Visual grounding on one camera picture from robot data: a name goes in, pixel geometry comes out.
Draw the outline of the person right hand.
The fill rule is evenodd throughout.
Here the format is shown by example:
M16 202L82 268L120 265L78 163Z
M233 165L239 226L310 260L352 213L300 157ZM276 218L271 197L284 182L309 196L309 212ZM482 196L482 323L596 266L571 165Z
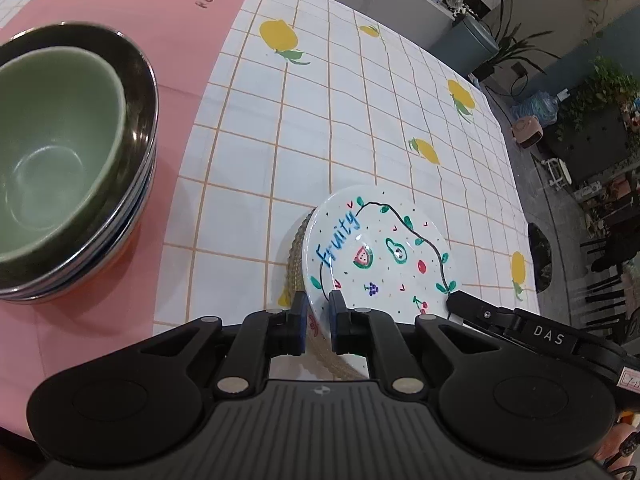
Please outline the person right hand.
M615 479L639 478L639 448L624 455L620 452L623 443L639 431L639 412L623 411L612 429L602 441L593 459Z

